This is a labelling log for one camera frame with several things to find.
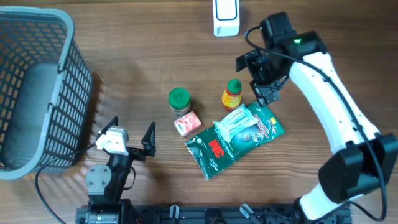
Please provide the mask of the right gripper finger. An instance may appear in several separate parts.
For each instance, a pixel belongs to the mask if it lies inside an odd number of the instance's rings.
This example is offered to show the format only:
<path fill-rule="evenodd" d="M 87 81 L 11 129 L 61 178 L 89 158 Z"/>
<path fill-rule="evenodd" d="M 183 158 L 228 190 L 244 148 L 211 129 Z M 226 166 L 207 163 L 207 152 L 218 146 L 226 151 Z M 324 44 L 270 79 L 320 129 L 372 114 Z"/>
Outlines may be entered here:
<path fill-rule="evenodd" d="M 270 85 L 259 85 L 255 80 L 250 82 L 259 106 L 264 107 L 280 99 L 279 84 L 280 81 L 272 82 Z"/>
<path fill-rule="evenodd" d="M 250 51 L 236 58 L 236 71 L 239 72 L 244 68 L 251 68 L 257 63 L 259 58 L 258 51 Z"/>

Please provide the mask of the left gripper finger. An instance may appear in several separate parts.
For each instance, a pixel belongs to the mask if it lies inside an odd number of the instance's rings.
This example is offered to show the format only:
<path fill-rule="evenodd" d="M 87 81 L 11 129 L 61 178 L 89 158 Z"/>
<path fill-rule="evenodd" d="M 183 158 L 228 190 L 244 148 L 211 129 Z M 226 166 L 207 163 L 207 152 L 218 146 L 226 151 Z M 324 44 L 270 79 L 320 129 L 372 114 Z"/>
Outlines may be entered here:
<path fill-rule="evenodd" d="M 112 126 L 118 126 L 119 118 L 115 116 L 102 130 L 97 134 L 96 140 L 98 140 L 102 135 L 105 135 L 107 130 Z"/>
<path fill-rule="evenodd" d="M 148 130 L 146 131 L 144 137 L 141 140 L 143 145 L 143 150 L 145 152 L 156 152 L 155 146 L 155 122 L 153 121 Z"/>

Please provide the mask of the teal wet wipes pack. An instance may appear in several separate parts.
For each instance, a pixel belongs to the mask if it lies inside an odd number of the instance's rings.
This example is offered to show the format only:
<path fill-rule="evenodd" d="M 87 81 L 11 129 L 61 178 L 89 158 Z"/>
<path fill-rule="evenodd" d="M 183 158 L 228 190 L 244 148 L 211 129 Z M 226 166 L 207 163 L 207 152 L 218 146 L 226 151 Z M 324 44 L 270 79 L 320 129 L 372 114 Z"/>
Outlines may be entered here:
<path fill-rule="evenodd" d="M 214 121 L 214 125 L 221 137 L 230 143 L 235 135 L 258 121 L 245 104 L 241 104 L 221 121 Z"/>

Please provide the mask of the red sauce bottle green cap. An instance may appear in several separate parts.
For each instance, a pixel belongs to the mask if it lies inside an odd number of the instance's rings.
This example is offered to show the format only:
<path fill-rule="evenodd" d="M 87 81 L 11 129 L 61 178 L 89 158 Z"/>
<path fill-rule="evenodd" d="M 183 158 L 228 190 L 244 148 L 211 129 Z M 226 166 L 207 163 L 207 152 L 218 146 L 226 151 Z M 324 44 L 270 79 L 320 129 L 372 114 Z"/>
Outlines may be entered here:
<path fill-rule="evenodd" d="M 238 79 L 231 79 L 221 97 L 225 110 L 233 111 L 241 104 L 242 84 Z"/>

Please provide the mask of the green lid jar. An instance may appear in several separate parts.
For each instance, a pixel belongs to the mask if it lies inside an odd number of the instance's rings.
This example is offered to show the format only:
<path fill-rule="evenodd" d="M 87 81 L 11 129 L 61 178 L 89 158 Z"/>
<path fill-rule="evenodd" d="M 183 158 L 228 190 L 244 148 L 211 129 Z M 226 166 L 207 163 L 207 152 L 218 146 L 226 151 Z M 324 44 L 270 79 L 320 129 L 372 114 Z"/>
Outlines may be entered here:
<path fill-rule="evenodd" d="M 181 116 L 190 111 L 191 99 L 190 94 L 186 89 L 182 87 L 172 89 L 169 93 L 168 100 L 170 109 L 175 115 Z"/>

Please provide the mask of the green 3M gloves package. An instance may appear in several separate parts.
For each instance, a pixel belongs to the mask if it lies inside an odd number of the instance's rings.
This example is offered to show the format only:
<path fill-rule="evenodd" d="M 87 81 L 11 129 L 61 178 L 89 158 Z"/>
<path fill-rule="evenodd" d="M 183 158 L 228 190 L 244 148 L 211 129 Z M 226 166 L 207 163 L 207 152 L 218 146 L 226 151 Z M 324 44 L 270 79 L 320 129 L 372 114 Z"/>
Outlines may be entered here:
<path fill-rule="evenodd" d="M 185 143 L 205 179 L 216 176 L 252 149 L 285 133 L 281 123 L 267 107 L 254 102 L 245 108 L 257 119 L 257 123 L 248 122 L 229 141 L 214 125 Z"/>

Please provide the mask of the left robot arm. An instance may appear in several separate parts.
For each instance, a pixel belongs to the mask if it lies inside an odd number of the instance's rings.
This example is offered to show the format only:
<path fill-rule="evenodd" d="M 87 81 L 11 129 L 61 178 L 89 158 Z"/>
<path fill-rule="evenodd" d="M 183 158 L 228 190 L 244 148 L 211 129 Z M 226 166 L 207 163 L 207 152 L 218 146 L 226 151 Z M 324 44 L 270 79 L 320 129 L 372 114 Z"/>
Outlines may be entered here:
<path fill-rule="evenodd" d="M 122 199 L 122 193 L 132 187 L 126 186 L 134 161 L 144 162 L 154 157 L 155 122 L 152 122 L 141 140 L 142 148 L 129 147 L 127 129 L 118 125 L 114 117 L 96 137 L 95 146 L 109 156 L 106 164 L 90 167 L 85 176 L 88 187 L 88 205 L 76 211 L 76 223 L 142 223 L 141 215 L 129 199 Z"/>

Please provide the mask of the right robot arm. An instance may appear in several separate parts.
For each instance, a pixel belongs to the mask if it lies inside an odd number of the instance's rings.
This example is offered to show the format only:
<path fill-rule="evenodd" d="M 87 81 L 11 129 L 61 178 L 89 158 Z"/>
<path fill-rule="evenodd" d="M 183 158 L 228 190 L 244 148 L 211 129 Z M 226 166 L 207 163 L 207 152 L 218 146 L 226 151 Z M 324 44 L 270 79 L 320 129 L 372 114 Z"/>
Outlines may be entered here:
<path fill-rule="evenodd" d="M 387 213 L 386 186 L 397 159 L 397 138 L 383 135 L 358 108 L 340 80 L 321 37 L 314 31 L 298 34 L 285 12 L 269 15 L 257 29 L 263 46 L 236 59 L 237 70 L 248 69 L 251 88 L 261 106 L 279 98 L 292 81 L 319 119 L 332 157 L 319 169 L 318 184 L 292 205 L 292 223 L 320 223 L 341 218 L 356 199 L 381 192 L 383 221 Z"/>

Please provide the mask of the white barcode scanner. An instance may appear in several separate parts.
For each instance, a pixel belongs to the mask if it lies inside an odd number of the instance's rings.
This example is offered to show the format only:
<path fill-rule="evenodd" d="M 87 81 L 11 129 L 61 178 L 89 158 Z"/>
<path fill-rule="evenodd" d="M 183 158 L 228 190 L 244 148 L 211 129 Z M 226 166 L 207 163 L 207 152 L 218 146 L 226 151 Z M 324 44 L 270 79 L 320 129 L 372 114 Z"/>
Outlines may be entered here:
<path fill-rule="evenodd" d="M 239 0 L 213 0 L 213 34 L 231 37 L 239 33 Z"/>

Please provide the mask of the grey plastic shopping basket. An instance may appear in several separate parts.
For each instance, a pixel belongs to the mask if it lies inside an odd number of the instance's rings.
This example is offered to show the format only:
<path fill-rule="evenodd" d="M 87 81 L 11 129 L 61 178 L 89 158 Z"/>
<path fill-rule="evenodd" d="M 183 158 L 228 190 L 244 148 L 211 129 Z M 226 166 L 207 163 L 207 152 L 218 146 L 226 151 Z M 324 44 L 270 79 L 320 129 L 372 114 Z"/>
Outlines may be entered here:
<path fill-rule="evenodd" d="M 76 161 L 93 76 L 59 9 L 1 8 L 1 178 Z"/>

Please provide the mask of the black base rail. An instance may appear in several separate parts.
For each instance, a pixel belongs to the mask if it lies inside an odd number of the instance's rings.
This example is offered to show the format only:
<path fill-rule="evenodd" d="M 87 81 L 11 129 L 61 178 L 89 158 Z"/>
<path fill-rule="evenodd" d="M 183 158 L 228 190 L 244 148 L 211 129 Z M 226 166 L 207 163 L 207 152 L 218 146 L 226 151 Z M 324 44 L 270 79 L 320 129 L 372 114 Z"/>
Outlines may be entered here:
<path fill-rule="evenodd" d="M 250 207 L 170 207 L 133 206 L 129 200 L 119 205 L 94 205 L 76 210 L 76 223 L 308 223 L 292 204 Z"/>

